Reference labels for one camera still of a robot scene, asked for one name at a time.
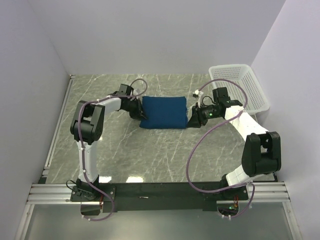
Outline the blue cartoon print t-shirt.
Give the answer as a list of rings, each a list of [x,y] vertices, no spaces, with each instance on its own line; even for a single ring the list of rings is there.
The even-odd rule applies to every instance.
[[[142,108],[146,119],[141,120],[140,128],[185,129],[187,127],[187,99],[184,96],[144,96]]]

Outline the white plastic perforated basket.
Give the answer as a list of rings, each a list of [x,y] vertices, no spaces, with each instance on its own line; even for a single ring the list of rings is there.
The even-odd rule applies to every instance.
[[[270,104],[256,78],[247,64],[224,64],[212,66],[208,70],[214,89],[226,87],[232,100],[242,104],[247,102],[245,111],[255,115],[267,111]]]

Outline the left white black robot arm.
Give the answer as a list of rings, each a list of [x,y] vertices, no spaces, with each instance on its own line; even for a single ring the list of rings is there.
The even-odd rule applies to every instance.
[[[142,92],[134,89],[132,84],[121,84],[117,91],[103,98],[78,102],[70,124],[70,133],[76,141],[79,155],[75,195],[88,201],[106,196],[100,189],[97,168],[97,144],[103,133],[105,115],[123,110],[132,119],[146,119],[140,100],[145,92],[145,89]]]

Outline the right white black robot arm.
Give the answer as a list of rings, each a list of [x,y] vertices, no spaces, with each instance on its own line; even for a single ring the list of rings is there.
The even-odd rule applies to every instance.
[[[189,128],[205,126],[208,120],[223,118],[217,124],[217,129],[230,123],[244,139],[244,149],[241,164],[235,170],[226,174],[223,185],[219,189],[204,190],[196,187],[188,178],[189,185],[203,194],[216,194],[232,188],[243,187],[263,175],[275,173],[281,169],[281,138],[276,131],[268,131],[259,125],[246,111],[246,103],[232,100],[226,87],[212,91],[213,103],[203,104],[203,92],[196,90],[193,94],[198,97],[197,103],[191,109],[191,118],[187,123]]]

